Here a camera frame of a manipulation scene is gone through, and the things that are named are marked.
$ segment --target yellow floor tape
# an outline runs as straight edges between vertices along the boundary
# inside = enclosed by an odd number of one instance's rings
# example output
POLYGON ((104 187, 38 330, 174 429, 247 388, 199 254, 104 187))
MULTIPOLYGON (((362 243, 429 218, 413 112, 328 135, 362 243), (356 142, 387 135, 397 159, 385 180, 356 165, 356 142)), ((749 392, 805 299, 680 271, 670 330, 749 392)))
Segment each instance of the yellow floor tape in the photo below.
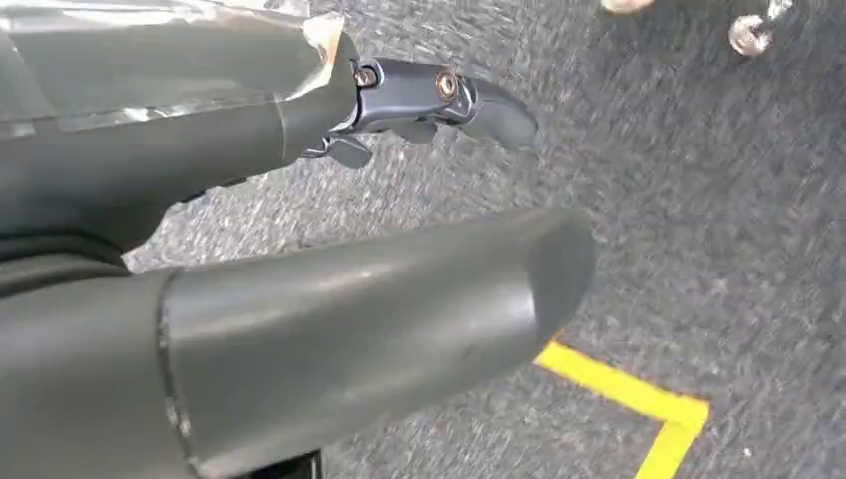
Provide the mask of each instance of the yellow floor tape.
POLYGON ((664 422, 634 479, 672 479, 708 418, 707 402, 665 391, 556 342, 535 363, 664 422))

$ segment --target plastic wrap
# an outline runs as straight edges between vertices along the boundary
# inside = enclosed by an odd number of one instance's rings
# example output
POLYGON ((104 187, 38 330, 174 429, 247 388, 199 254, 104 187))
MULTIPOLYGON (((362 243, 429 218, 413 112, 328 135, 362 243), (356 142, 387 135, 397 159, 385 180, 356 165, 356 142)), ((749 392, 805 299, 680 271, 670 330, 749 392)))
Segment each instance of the plastic wrap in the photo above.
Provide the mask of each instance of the plastic wrap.
POLYGON ((281 6, 5 2, 0 139, 19 138, 26 134, 21 125, 41 119, 85 130, 280 103, 325 86, 343 17, 288 14, 307 14, 304 1, 281 6))

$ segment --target screw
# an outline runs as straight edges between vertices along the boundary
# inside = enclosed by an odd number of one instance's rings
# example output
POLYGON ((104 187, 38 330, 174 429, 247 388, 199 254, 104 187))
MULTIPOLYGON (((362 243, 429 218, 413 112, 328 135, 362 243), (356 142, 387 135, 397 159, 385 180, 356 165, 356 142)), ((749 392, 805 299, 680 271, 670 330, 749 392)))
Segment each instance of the screw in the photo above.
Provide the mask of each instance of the screw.
POLYGON ((369 88, 379 83, 379 76, 370 67, 362 67, 355 72, 355 83, 359 88, 369 88))
POLYGON ((438 87, 438 96, 445 102, 455 100, 456 95, 458 95, 458 78, 449 70, 438 72, 435 85, 438 87))

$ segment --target gray plastic cover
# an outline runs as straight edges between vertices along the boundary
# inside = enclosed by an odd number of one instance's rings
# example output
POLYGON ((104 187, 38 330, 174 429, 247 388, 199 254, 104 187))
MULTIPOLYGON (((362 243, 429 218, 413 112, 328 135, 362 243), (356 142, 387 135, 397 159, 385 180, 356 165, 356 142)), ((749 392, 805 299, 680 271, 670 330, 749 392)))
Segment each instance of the gray plastic cover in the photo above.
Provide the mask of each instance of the gray plastic cover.
MULTIPOLYGON (((337 14, 206 0, 4 2, 0 122, 60 118, 73 130, 91 115, 135 122, 150 108, 166 118, 285 102, 328 83, 342 30, 337 14)), ((26 129, 0 130, 12 133, 26 129)))
POLYGON ((578 215, 531 210, 179 273, 163 324, 192 462, 233 477, 528 363, 594 267, 578 215))

